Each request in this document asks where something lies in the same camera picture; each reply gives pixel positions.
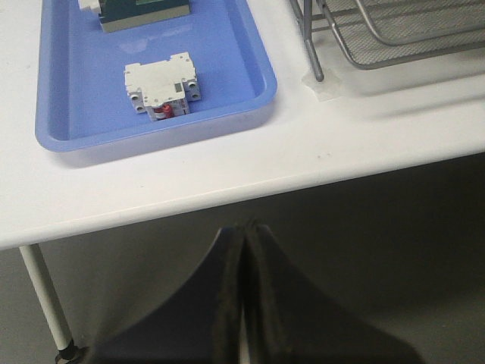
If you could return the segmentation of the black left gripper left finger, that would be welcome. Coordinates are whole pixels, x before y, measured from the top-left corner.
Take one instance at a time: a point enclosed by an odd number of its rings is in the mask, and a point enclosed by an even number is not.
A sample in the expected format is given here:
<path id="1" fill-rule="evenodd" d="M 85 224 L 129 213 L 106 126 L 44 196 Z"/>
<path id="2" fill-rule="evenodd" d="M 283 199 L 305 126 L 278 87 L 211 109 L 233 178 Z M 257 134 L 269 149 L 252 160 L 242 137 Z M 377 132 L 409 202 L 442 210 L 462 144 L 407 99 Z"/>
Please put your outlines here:
<path id="1" fill-rule="evenodd" d="M 143 320 L 96 347 L 93 363 L 237 363 L 244 234 L 218 231 L 184 285 Z"/>

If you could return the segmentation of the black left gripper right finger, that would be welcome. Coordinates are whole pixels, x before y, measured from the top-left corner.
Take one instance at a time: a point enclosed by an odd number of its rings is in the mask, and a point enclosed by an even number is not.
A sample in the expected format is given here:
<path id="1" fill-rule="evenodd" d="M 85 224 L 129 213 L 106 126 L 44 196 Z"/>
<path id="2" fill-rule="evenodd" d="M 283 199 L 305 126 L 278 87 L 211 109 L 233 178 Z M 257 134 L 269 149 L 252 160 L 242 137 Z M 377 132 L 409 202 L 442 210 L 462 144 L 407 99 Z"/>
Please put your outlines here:
<path id="1" fill-rule="evenodd" d="M 405 341 L 369 325 L 318 289 L 271 229 L 246 225 L 246 315 L 252 363 L 419 363 Z"/>

